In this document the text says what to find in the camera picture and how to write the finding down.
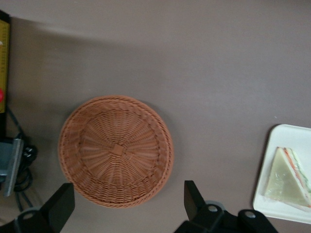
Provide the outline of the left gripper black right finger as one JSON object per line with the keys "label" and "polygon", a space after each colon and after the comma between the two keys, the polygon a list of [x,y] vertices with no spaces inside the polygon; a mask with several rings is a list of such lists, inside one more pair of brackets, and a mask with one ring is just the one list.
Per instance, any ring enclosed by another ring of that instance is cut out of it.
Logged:
{"label": "left gripper black right finger", "polygon": [[188,220],[176,233],[276,233],[267,217],[252,209],[240,210],[235,216],[221,203],[205,201],[194,181],[184,182],[184,207]]}

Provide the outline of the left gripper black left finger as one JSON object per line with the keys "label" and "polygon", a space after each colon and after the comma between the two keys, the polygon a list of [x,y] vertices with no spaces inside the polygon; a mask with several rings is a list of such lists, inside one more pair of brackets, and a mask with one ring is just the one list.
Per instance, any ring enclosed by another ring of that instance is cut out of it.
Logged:
{"label": "left gripper black left finger", "polygon": [[14,220],[17,233],[59,233],[75,209],[74,187],[64,183],[40,208],[30,208]]}

